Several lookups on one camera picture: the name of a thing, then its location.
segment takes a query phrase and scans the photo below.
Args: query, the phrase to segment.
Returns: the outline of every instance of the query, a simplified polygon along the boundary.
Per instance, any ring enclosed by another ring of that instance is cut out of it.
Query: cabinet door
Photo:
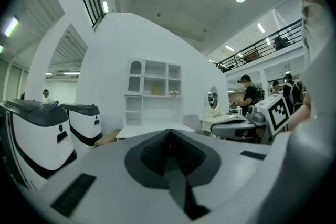
[[[128,63],[127,95],[143,95],[145,60],[130,59]]]

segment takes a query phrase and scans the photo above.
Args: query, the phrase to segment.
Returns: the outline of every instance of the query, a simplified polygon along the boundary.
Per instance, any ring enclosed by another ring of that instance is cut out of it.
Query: oval mirror
[[[209,106],[215,109],[218,104],[218,93],[216,87],[211,87],[208,93]]]

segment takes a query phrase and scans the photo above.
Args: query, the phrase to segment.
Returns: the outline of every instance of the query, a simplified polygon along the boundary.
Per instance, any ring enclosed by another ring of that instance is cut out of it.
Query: flowers
[[[171,95],[171,96],[177,96],[179,93],[178,93],[178,91],[170,91],[169,92],[169,95]]]

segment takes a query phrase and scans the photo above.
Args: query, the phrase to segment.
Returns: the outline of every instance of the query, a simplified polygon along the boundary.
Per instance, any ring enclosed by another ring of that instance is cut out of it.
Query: man in black shirt
[[[254,99],[256,96],[257,88],[253,85],[249,75],[243,75],[240,84],[246,88],[243,102],[236,103],[236,106],[242,108],[243,116],[246,116],[248,107],[255,105]]]
[[[285,76],[285,81],[286,81],[286,85],[283,87],[284,89],[284,95],[283,97],[285,97],[285,101],[287,103],[287,107],[289,110],[289,113],[292,115],[294,113],[294,105],[296,103],[301,103],[301,92],[299,87],[297,87],[294,84],[294,81],[292,81],[292,75],[291,74],[286,74]],[[293,87],[293,99],[294,99],[294,104],[292,104],[292,102],[290,101],[290,90],[291,90],[291,86],[287,85],[290,84]]]

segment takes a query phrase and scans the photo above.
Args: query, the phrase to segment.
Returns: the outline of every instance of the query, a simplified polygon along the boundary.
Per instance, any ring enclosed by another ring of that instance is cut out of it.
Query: white table
[[[218,123],[218,122],[221,122],[223,120],[227,120],[227,119],[230,119],[230,118],[236,118],[236,117],[237,117],[236,115],[221,115],[221,116],[214,117],[214,118],[213,117],[206,117],[204,119],[201,119],[202,130],[210,132],[211,125],[213,125],[215,123]]]
[[[125,126],[122,128],[120,133],[117,135],[117,140],[131,138],[131,137],[135,137],[135,136],[146,134],[146,133],[162,131],[165,129],[176,129],[176,130],[183,130],[183,131],[188,131],[188,132],[195,132],[194,129],[191,129],[179,122],[161,123],[161,124],[145,124],[141,126]]]

